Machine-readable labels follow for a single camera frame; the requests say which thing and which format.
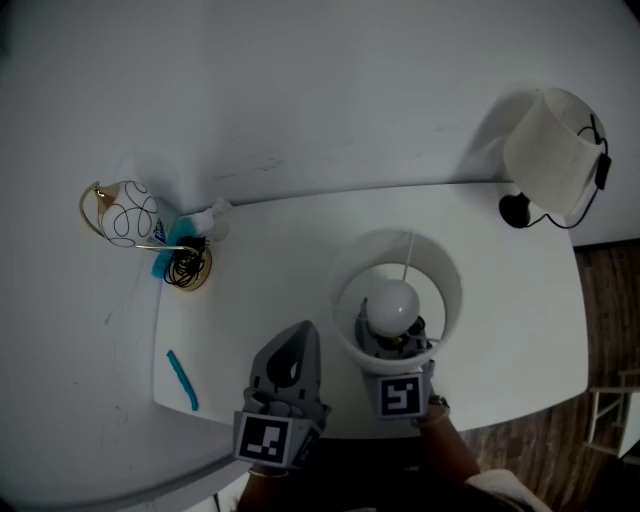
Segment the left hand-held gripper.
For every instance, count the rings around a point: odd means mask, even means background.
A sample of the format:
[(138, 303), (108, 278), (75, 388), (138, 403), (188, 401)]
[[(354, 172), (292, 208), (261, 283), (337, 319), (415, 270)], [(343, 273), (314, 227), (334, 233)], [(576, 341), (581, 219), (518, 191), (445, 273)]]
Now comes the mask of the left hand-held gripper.
[(244, 407), (234, 413), (234, 457), (261, 467), (304, 467), (331, 411), (320, 387), (319, 332), (305, 320), (281, 331), (255, 356)]

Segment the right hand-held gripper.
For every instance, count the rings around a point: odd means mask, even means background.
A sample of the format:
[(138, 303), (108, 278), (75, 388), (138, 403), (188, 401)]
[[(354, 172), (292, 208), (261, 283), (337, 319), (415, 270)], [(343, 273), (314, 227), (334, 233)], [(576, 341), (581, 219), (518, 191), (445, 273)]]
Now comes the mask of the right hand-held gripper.
[[(374, 339), (369, 331), (368, 299), (364, 298), (354, 324), (354, 336), (359, 349), (373, 353)], [(431, 379), (435, 362), (430, 360), (419, 371), (391, 376), (363, 374), (365, 389), (373, 412), (379, 420), (422, 418), (426, 415), (431, 396)]]

